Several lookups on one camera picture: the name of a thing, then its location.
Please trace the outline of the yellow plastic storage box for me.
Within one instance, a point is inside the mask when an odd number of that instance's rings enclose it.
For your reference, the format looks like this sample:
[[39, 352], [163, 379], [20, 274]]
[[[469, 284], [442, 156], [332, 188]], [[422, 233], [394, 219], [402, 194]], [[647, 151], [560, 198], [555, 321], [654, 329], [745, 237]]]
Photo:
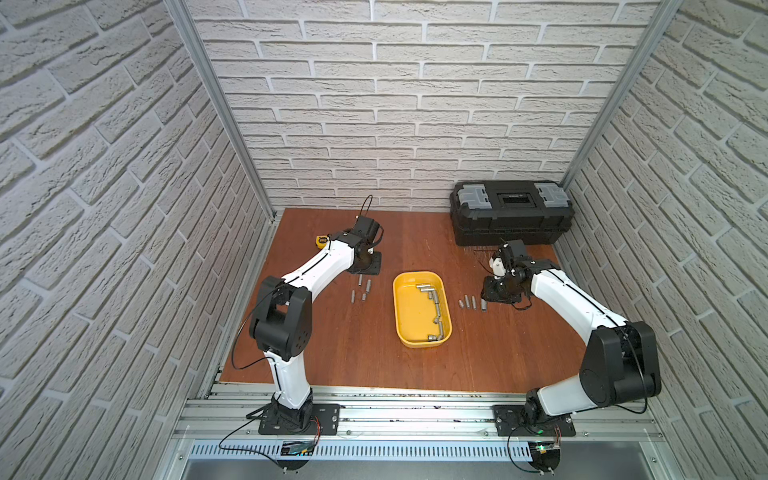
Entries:
[[399, 274], [393, 280], [396, 331], [408, 348], [438, 347], [453, 333], [446, 289], [431, 271]]

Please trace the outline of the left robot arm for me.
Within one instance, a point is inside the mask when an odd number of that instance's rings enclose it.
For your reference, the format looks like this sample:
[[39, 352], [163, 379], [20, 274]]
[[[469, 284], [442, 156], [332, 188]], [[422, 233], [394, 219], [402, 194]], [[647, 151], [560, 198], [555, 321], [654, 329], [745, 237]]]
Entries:
[[313, 330], [313, 302], [343, 273], [377, 275], [382, 255], [376, 247], [382, 239], [383, 227], [359, 215], [352, 227], [329, 235], [323, 248], [296, 270], [261, 283], [249, 335], [270, 363], [280, 409], [300, 413], [312, 404], [303, 352]]

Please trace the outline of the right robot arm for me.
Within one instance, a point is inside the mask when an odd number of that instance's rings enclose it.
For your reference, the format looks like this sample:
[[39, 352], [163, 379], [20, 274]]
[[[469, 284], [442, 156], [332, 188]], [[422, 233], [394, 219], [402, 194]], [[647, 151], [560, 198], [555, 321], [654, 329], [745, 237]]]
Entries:
[[629, 321], [600, 304], [554, 262], [529, 256], [520, 240], [502, 244], [489, 266], [483, 300], [517, 307], [522, 299], [538, 298], [586, 346], [576, 375], [529, 392], [521, 413], [524, 425], [636, 400], [647, 402], [661, 393], [656, 335], [647, 323]]

